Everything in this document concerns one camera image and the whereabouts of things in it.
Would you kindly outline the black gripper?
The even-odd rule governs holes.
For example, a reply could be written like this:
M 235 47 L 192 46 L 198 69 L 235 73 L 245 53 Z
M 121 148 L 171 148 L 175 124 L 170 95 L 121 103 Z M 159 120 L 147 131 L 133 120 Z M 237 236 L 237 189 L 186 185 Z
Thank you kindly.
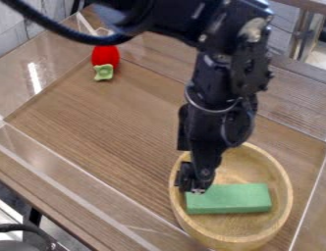
M 238 147 L 255 128 L 258 96 L 235 97 L 211 108 L 194 86 L 186 87 L 187 103 L 179 109 L 178 149 L 188 151 L 176 175 L 182 192 L 204 193 L 230 148 Z

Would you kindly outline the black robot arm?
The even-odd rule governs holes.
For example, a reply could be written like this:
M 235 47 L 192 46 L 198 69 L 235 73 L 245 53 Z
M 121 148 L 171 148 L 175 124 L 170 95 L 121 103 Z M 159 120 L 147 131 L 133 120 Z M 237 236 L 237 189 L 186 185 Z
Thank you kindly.
M 119 45 L 151 31 L 198 51 L 179 109 L 178 149 L 191 153 L 175 185 L 203 193 L 215 181 L 223 155 L 242 145 L 255 128 L 258 93 L 269 89 L 269 39 L 274 12 L 267 0 L 92 0 L 112 29 L 107 36 L 79 32 L 25 0 L 0 0 L 59 35 L 95 46 Z

